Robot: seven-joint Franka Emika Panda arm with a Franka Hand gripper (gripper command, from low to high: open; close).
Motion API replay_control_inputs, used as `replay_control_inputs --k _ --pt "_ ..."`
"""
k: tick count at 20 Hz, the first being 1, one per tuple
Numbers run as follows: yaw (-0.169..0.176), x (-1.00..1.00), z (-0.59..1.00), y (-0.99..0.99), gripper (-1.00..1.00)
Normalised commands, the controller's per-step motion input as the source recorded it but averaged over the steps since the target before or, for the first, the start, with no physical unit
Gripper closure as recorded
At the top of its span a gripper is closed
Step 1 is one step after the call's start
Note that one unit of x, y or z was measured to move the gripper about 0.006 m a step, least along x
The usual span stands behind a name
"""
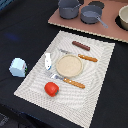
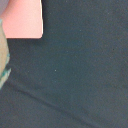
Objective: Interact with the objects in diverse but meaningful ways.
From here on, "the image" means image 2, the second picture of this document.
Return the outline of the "tan gripper finger with teal pad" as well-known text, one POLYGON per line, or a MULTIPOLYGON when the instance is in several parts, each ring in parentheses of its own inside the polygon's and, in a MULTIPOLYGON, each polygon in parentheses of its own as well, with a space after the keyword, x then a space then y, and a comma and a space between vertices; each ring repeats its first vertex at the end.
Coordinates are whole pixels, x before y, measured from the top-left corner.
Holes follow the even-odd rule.
POLYGON ((8 79, 11 70, 6 69, 10 60, 9 48, 0 19, 0 89, 8 79))

